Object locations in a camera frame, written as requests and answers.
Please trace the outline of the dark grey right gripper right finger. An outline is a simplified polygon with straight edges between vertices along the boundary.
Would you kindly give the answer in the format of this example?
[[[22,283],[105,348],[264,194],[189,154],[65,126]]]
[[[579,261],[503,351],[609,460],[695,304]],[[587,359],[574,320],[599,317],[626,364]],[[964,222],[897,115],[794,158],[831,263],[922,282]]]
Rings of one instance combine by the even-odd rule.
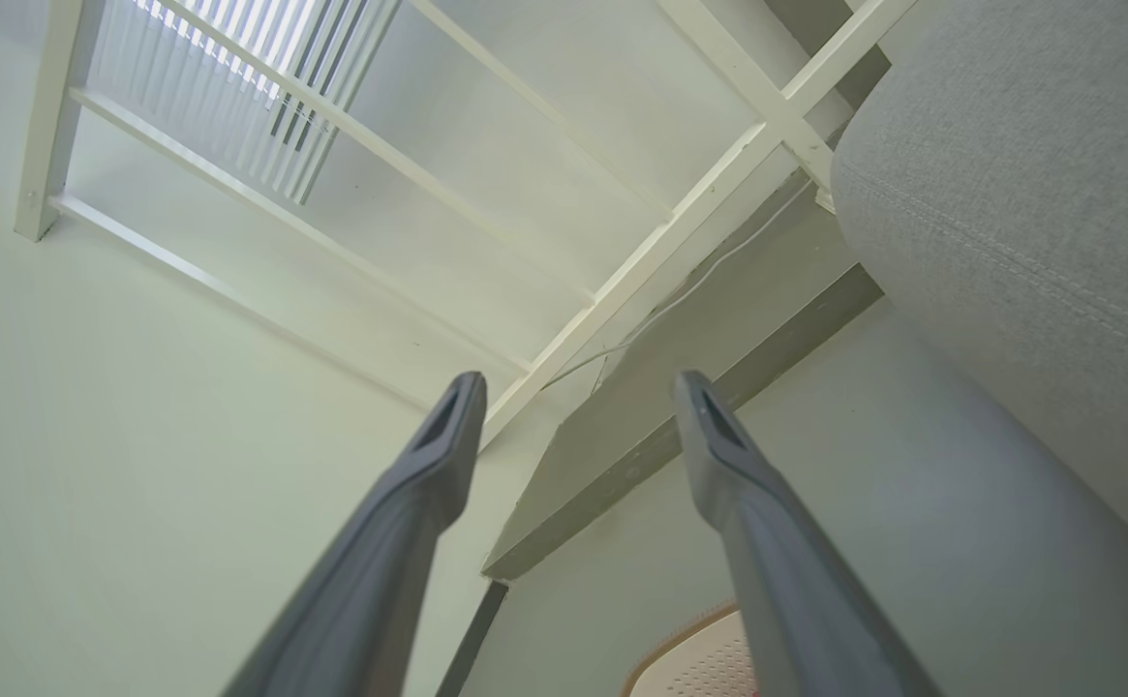
[[[721,535],[754,674],[799,696],[936,696],[938,685],[699,371],[675,378],[691,501]]]

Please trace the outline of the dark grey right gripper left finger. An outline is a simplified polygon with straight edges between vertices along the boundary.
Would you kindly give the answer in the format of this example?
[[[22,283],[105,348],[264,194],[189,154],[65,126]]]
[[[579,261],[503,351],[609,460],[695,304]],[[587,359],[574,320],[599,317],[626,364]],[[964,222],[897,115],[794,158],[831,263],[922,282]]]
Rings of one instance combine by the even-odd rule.
[[[437,541],[462,515],[487,380],[458,374],[226,687],[228,696],[399,696]]]

